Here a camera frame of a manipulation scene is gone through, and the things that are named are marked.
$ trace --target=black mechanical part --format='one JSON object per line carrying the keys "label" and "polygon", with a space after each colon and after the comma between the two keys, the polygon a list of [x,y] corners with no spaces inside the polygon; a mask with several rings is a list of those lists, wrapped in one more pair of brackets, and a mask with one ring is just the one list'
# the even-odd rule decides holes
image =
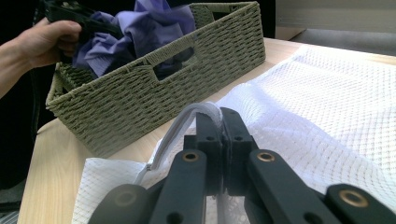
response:
{"label": "black mechanical part", "polygon": [[93,212],[89,224],[145,224],[149,219],[149,194],[138,185],[111,190]]}
{"label": "black mechanical part", "polygon": [[327,188],[324,202],[343,223],[396,223],[396,216],[363,189],[339,184]]}
{"label": "black mechanical part", "polygon": [[178,152],[149,223],[204,223],[205,174],[205,153],[194,149]]}
{"label": "black mechanical part", "polygon": [[274,151],[252,151],[247,170],[274,223],[341,223]]}
{"label": "black mechanical part", "polygon": [[249,183],[248,155],[258,147],[236,111],[222,107],[221,113],[226,136],[223,151],[224,185],[230,196],[244,196]]}
{"label": "black mechanical part", "polygon": [[209,116],[198,113],[196,120],[197,134],[184,137],[183,150],[197,149],[206,154],[206,195],[214,196],[222,192],[221,135]]}

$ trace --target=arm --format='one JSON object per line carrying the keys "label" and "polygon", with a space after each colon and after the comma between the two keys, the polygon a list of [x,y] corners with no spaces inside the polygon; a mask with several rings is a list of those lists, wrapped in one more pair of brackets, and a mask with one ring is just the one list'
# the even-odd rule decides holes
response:
{"label": "arm", "polygon": [[80,31],[73,21],[44,19],[0,46],[0,98],[29,70],[59,62],[60,51],[73,56]]}

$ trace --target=human hand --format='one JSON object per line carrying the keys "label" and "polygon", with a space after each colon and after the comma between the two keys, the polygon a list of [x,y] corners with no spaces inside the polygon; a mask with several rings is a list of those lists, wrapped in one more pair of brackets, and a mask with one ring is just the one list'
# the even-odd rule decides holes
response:
{"label": "human hand", "polygon": [[57,63],[61,51],[65,56],[73,56],[80,32],[81,26],[76,22],[50,23],[43,19],[16,38],[19,54],[31,68]]}

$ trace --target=finger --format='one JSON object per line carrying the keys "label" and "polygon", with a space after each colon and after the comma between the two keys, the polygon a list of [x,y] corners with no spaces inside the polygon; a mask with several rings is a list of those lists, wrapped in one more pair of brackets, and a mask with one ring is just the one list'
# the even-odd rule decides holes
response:
{"label": "finger", "polygon": [[69,43],[69,42],[59,41],[58,48],[61,50],[74,51],[77,48],[77,43]]}
{"label": "finger", "polygon": [[64,51],[64,56],[67,56],[69,58],[72,58],[74,54],[75,54],[74,51]]}
{"label": "finger", "polygon": [[35,26],[44,26],[50,24],[49,20],[47,18],[43,18],[41,21],[35,24]]}
{"label": "finger", "polygon": [[65,41],[65,42],[78,42],[78,34],[72,34],[72,35],[63,35],[59,37],[60,40]]}
{"label": "finger", "polygon": [[81,32],[81,26],[74,21],[56,21],[43,27],[49,39],[57,39],[63,35],[76,35]]}

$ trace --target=metal screw hole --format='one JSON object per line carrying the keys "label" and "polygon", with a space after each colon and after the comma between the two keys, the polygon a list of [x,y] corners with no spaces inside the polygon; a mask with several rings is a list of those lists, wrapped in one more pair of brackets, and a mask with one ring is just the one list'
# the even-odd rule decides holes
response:
{"label": "metal screw hole", "polygon": [[261,152],[257,155],[257,158],[259,158],[259,160],[261,161],[274,161],[275,157],[268,152]]}

